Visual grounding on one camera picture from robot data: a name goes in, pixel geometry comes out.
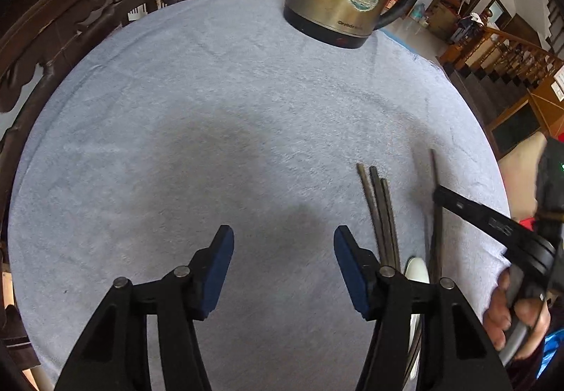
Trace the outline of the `right hand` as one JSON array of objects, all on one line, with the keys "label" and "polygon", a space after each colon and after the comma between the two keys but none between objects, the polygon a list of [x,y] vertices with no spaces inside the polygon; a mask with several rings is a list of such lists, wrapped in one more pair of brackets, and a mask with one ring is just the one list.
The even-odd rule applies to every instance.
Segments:
[{"label": "right hand", "polygon": [[[499,275],[489,307],[483,316],[483,326],[496,351],[501,351],[506,346],[506,332],[511,326],[511,312],[507,301],[509,284],[509,268],[506,268]],[[536,298],[518,300],[514,313],[531,328],[529,339],[513,357],[515,360],[526,360],[544,340],[550,327],[551,314],[547,303]]]}]

